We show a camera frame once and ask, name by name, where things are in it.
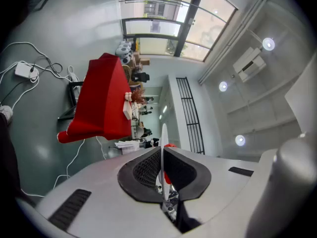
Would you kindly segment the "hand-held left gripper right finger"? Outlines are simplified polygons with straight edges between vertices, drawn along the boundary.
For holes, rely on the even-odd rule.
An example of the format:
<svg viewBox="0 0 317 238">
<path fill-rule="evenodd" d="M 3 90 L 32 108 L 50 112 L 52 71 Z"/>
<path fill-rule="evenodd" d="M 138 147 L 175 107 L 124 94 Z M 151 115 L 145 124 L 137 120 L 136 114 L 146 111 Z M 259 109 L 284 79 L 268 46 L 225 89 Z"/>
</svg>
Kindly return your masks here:
<svg viewBox="0 0 317 238">
<path fill-rule="evenodd" d="M 164 171 L 179 194 L 180 217 L 205 223 L 238 195 L 257 168 L 256 162 L 201 155 L 165 147 Z"/>
</svg>

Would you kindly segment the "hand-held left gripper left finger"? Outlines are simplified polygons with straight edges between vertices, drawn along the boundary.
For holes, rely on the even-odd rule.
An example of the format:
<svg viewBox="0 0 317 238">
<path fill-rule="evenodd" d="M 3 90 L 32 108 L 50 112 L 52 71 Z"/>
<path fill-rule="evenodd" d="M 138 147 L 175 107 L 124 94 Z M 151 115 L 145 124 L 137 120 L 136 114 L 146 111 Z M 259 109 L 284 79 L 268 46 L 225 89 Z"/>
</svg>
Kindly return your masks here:
<svg viewBox="0 0 317 238">
<path fill-rule="evenodd" d="M 36 206 L 48 219 L 76 190 L 91 192 L 68 233 L 79 238 L 176 238 L 178 229 L 159 204 L 142 203 L 120 187 L 121 167 L 153 149 L 142 149 L 93 163 L 51 190 Z"/>
</svg>

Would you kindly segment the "white round plate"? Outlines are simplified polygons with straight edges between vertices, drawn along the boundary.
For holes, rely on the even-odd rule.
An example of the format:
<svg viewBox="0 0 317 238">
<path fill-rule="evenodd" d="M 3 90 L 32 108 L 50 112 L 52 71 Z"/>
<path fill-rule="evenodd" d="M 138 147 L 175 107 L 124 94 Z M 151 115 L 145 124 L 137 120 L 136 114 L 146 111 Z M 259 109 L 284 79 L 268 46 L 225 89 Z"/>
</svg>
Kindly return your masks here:
<svg viewBox="0 0 317 238">
<path fill-rule="evenodd" d="M 169 184 L 165 180 L 165 172 L 164 172 L 164 147 L 166 144 L 168 144 L 168 131 L 167 131 L 167 126 L 164 123 L 162 125 L 162 131 L 161 131 L 161 138 L 159 141 L 159 146 L 161 149 L 161 154 L 160 154 L 160 182 L 162 186 L 162 196 L 163 200 L 167 201 L 169 197 Z"/>
</svg>

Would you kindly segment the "red tablecloth table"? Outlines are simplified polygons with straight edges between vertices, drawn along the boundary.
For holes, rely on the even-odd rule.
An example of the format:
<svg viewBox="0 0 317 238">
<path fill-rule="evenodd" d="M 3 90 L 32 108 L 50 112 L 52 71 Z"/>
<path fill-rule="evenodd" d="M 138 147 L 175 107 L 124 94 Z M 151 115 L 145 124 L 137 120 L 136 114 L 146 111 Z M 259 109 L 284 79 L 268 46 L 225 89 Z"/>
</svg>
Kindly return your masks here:
<svg viewBox="0 0 317 238">
<path fill-rule="evenodd" d="M 104 53 L 91 60 L 74 118 L 67 130 L 58 133 L 58 141 L 69 143 L 95 136 L 114 140 L 129 136 L 131 121 L 123 113 L 125 93 L 129 91 L 119 57 Z"/>
</svg>

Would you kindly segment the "white clothed table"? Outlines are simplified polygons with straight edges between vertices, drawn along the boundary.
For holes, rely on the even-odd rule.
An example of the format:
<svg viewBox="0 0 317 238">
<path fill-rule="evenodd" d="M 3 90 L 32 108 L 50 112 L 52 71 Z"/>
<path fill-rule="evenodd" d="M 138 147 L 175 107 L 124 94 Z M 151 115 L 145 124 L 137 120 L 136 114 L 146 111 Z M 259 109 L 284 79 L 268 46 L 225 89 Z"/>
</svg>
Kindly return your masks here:
<svg viewBox="0 0 317 238">
<path fill-rule="evenodd" d="M 138 151 L 140 149 L 140 143 L 135 140 L 119 141 L 115 143 L 115 146 L 121 150 L 123 155 Z"/>
</svg>

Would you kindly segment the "black mezzanine railing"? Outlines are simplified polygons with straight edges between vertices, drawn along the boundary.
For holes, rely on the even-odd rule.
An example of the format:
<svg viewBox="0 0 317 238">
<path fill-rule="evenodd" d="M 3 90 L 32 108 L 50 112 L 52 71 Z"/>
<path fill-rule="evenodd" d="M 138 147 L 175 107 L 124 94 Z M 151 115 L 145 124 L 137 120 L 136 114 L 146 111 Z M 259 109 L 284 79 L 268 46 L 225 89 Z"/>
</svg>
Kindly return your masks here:
<svg viewBox="0 0 317 238">
<path fill-rule="evenodd" d="M 180 98 L 185 115 L 190 149 L 192 152 L 205 155 L 205 147 L 200 120 L 188 79 L 187 77 L 177 77 L 176 82 L 180 92 Z"/>
</svg>

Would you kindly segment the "cream hardcover book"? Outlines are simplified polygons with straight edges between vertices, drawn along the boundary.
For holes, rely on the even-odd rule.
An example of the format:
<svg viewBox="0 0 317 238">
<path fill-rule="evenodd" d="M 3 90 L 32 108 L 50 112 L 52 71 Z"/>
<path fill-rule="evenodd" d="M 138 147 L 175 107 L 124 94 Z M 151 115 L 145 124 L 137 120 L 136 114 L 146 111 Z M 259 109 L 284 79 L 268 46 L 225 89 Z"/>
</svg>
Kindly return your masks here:
<svg viewBox="0 0 317 238">
<path fill-rule="evenodd" d="M 128 120 L 132 120 L 132 107 L 129 101 L 124 102 L 123 113 Z"/>
</svg>

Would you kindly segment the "dried reddish plant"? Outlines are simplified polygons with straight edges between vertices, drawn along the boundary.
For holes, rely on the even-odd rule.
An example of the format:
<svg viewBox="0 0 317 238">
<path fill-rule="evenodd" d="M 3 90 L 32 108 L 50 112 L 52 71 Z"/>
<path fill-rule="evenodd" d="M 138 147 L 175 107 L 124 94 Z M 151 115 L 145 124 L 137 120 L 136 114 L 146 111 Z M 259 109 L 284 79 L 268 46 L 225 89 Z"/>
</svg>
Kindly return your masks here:
<svg viewBox="0 0 317 238">
<path fill-rule="evenodd" d="M 132 102 L 136 102 L 137 104 L 141 104 L 141 105 L 145 104 L 146 99 L 144 97 L 144 92 L 145 92 L 144 89 L 141 89 L 141 88 L 135 89 L 131 94 Z"/>
</svg>

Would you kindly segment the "person's dark trouser leg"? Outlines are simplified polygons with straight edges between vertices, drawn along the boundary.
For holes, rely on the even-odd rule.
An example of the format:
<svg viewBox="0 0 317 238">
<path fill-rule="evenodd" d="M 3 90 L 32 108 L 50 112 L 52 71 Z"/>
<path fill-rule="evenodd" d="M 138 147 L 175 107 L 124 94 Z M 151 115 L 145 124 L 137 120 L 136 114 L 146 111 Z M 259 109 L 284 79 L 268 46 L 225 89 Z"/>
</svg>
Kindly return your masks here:
<svg viewBox="0 0 317 238">
<path fill-rule="evenodd" d="M 8 190 L 14 197 L 21 196 L 18 163 L 6 117 L 0 113 L 0 171 L 3 171 Z"/>
</svg>

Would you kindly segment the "black office chair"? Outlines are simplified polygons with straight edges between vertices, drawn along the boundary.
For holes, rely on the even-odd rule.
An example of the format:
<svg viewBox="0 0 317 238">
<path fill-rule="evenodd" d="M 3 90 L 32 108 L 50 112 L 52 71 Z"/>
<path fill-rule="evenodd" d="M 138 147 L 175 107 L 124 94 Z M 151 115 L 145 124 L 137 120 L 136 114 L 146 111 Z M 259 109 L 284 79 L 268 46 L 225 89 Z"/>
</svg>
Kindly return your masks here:
<svg viewBox="0 0 317 238">
<path fill-rule="evenodd" d="M 146 74 L 145 72 L 141 73 L 133 73 L 131 75 L 131 80 L 134 82 L 144 82 L 146 83 L 147 81 L 150 80 L 150 76 Z"/>
</svg>

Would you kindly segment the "person's white shoe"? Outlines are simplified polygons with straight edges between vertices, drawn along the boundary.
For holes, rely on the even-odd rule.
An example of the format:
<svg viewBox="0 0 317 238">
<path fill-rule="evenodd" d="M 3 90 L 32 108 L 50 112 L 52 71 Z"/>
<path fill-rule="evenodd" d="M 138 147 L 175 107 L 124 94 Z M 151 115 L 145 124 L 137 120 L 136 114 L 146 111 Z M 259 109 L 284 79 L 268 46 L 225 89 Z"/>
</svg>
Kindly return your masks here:
<svg viewBox="0 0 317 238">
<path fill-rule="evenodd" d="M 0 106 L 0 115 L 4 117 L 7 124 L 10 124 L 13 116 L 13 110 L 10 106 Z"/>
</svg>

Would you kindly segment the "white ceiling air conditioner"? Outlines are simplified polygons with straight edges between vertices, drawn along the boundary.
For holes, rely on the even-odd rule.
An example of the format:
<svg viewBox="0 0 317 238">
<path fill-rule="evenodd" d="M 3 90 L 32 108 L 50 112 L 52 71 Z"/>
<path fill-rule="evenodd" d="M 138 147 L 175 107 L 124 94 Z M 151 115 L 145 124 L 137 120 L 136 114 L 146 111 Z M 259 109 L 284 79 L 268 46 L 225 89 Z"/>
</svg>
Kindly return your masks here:
<svg viewBox="0 0 317 238">
<path fill-rule="evenodd" d="M 233 64 L 235 72 L 239 75 L 243 83 L 250 80 L 266 67 L 266 63 L 260 54 L 261 50 L 259 48 L 253 49 L 249 47 Z"/>
</svg>

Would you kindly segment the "white power strip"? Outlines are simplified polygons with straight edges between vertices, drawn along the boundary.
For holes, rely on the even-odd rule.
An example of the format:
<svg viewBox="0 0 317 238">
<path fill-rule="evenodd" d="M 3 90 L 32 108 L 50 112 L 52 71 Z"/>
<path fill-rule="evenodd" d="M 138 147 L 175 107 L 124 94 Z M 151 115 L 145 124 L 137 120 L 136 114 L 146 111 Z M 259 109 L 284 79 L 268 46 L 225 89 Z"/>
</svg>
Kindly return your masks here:
<svg viewBox="0 0 317 238">
<path fill-rule="evenodd" d="M 14 74 L 25 79 L 36 80 L 39 72 L 36 68 L 33 68 L 29 64 L 18 62 Z"/>
</svg>

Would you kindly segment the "white ceiling curtain track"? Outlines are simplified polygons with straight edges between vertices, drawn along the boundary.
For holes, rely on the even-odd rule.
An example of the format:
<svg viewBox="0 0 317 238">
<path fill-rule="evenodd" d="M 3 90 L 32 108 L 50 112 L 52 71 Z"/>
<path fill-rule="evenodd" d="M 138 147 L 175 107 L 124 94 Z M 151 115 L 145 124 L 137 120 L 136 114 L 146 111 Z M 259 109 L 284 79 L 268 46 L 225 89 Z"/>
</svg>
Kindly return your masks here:
<svg viewBox="0 0 317 238">
<path fill-rule="evenodd" d="M 205 69 L 198 79 L 200 85 L 230 53 L 267 1 L 254 0 L 245 10 L 234 13 L 205 60 Z"/>
</svg>

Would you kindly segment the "large glass window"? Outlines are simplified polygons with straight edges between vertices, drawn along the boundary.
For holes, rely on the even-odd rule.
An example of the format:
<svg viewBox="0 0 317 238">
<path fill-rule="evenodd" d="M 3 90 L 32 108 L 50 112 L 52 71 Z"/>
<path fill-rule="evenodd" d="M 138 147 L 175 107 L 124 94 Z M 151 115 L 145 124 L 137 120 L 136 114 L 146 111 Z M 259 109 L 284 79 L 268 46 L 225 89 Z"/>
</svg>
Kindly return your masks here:
<svg viewBox="0 0 317 238">
<path fill-rule="evenodd" d="M 205 61 L 237 11 L 228 0 L 119 0 L 123 36 L 142 55 Z"/>
</svg>

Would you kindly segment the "black metal table frame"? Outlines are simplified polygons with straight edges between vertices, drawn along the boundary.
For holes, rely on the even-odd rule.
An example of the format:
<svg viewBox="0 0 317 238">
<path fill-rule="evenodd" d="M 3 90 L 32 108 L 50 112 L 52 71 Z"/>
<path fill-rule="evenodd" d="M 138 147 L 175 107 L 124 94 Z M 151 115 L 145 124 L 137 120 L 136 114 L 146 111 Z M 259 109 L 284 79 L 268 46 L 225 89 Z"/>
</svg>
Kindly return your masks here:
<svg viewBox="0 0 317 238">
<path fill-rule="evenodd" d="M 83 81 L 79 82 L 69 82 L 66 92 L 68 93 L 68 99 L 70 102 L 70 109 L 68 109 L 66 112 L 64 112 L 62 115 L 60 115 L 57 120 L 63 121 L 63 120 L 71 120 L 74 118 L 75 110 L 77 107 L 77 99 L 75 97 L 75 87 L 81 87 L 83 86 Z"/>
</svg>

